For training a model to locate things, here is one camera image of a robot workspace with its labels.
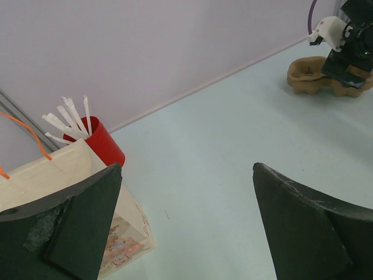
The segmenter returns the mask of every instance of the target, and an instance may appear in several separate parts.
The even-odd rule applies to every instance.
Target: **white bag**
[[[0,174],[0,212],[76,184],[106,168],[80,139],[10,173]],[[122,184],[105,248],[100,278],[155,248],[153,235],[136,199]]]

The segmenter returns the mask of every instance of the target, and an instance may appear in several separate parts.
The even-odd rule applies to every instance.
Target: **brown egg carton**
[[[364,91],[373,88],[373,74],[366,73],[353,66],[350,66],[348,71],[367,81],[361,89],[344,87],[338,80],[321,73],[325,60],[325,57],[304,57],[290,64],[287,71],[287,83],[293,88],[295,94],[307,93],[315,95],[320,88],[328,86],[334,89],[335,96],[359,97]]]

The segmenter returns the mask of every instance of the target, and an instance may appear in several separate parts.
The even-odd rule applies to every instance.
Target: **orange string handle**
[[[51,156],[47,154],[47,152],[44,150],[43,148],[43,145],[42,143],[40,142],[40,139],[39,137],[36,135],[36,133],[31,129],[31,127],[29,127],[27,124],[24,124],[23,122],[21,122],[20,120],[17,120],[16,118],[12,117],[11,115],[7,115],[7,114],[4,114],[2,112],[0,112],[0,115],[6,117],[6,118],[10,118],[12,121],[20,124],[21,126],[25,127],[28,131],[31,132],[31,134],[35,137],[38,145],[39,145],[39,148],[41,150],[41,153],[43,154],[43,156],[45,156],[47,159],[49,160],[52,160]],[[9,175],[7,175],[1,168],[0,166],[0,176],[6,178],[6,179],[10,179]]]

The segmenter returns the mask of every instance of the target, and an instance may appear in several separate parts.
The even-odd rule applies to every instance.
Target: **table surface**
[[[108,280],[275,280],[255,162],[373,208],[373,92],[296,96],[286,82],[292,61],[329,50],[301,43],[113,133],[158,248]]]

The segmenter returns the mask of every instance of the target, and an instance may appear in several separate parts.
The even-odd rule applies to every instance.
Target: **red cup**
[[[86,139],[86,143],[91,147],[93,152],[107,165],[119,163],[122,167],[125,162],[125,155],[115,143],[114,139],[107,132],[104,125],[96,117],[91,118],[92,135]],[[87,118],[82,118],[83,124],[88,131]],[[64,139],[75,142],[75,139],[64,134]]]

